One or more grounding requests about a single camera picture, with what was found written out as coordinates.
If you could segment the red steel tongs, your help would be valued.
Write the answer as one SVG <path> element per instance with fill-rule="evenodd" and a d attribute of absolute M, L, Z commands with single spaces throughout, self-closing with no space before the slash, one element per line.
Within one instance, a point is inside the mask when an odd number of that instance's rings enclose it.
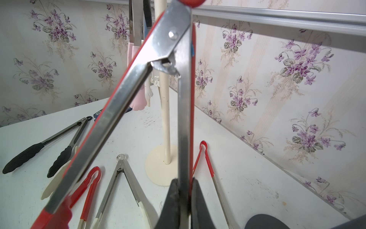
<path fill-rule="evenodd" d="M 158 17 L 138 53 L 148 75 L 153 69 L 179 75 L 178 83 L 178 186 L 180 227 L 191 228 L 193 187 L 194 64 L 196 32 L 193 8 L 202 1 L 172 1 Z M 96 123 L 70 162 L 60 185 L 50 197 L 34 229 L 66 229 L 72 218 L 70 192 L 82 178 L 135 97 L 137 82 L 129 67 L 105 104 Z"/>

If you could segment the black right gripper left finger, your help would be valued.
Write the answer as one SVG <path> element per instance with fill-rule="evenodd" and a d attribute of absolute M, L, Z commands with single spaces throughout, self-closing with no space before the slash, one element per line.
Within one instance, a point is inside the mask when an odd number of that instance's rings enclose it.
<path fill-rule="evenodd" d="M 155 229 L 179 229 L 180 227 L 180 195 L 178 179 L 171 181 L 161 215 Z"/>

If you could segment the white utensil rack stand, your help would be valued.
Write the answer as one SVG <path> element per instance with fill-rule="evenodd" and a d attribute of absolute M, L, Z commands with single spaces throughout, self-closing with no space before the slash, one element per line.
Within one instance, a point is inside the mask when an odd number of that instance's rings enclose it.
<path fill-rule="evenodd" d="M 170 96 L 169 76 L 163 72 L 153 70 L 152 76 L 145 82 L 145 98 L 150 102 L 152 97 L 151 84 L 159 92 L 161 102 L 163 143 L 154 148 L 145 161 L 145 171 L 152 183 L 167 187 L 171 180 L 177 178 L 177 146 L 171 144 L 170 133 Z"/>

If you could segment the blue handled cream tongs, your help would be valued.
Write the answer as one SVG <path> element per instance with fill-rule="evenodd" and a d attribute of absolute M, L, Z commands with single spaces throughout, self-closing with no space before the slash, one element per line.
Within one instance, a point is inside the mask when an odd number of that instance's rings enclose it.
<path fill-rule="evenodd" d="M 143 0 L 143 7 L 144 7 L 144 38 L 146 38 L 153 26 L 151 1 Z"/>

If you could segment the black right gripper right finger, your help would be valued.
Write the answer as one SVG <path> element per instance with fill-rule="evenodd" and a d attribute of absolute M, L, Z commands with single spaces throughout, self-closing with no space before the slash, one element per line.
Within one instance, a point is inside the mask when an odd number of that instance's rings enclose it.
<path fill-rule="evenodd" d="M 198 180 L 193 178 L 191 194 L 191 228 L 215 229 Z"/>

